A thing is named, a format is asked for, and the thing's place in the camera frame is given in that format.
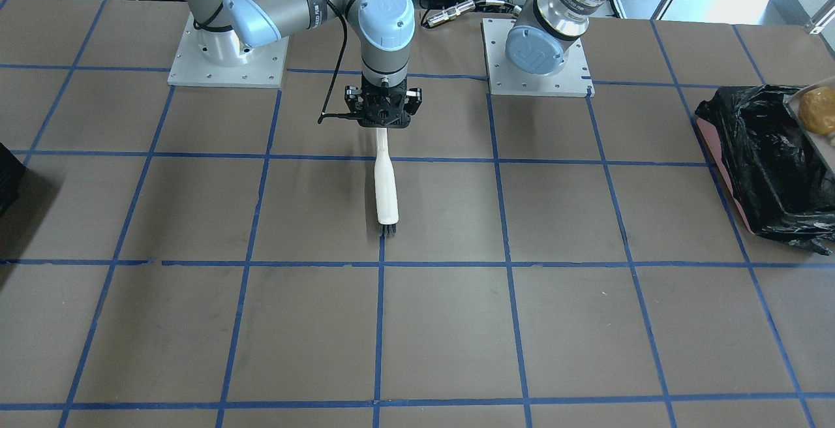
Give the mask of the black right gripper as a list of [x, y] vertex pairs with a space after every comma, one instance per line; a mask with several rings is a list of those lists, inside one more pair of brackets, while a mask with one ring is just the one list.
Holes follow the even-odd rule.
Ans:
[[409, 127], [423, 102], [423, 92], [421, 88], [408, 88], [407, 82], [405, 79], [393, 86], [376, 86], [363, 78], [359, 88], [346, 86], [344, 100], [350, 111], [347, 118], [365, 128]]

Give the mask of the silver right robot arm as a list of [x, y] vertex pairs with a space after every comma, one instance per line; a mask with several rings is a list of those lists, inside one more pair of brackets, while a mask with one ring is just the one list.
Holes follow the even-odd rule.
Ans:
[[171, 65], [172, 85], [275, 88], [280, 43], [339, 20], [360, 44], [361, 85], [347, 86], [345, 119], [361, 127], [403, 129], [421, 104], [408, 88], [416, 30], [412, 0], [186, 0], [186, 25]]

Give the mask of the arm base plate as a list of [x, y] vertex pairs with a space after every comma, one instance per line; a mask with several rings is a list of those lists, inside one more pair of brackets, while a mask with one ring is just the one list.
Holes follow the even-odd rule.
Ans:
[[517, 67], [505, 48], [509, 35], [517, 34], [513, 26], [513, 20], [482, 20], [485, 62], [493, 95], [592, 97], [596, 94], [581, 40], [572, 42], [563, 51], [560, 66], [539, 65], [554, 71], [534, 74]]
[[205, 88], [280, 89], [288, 38], [249, 48], [234, 31], [213, 33], [186, 21], [167, 82]]

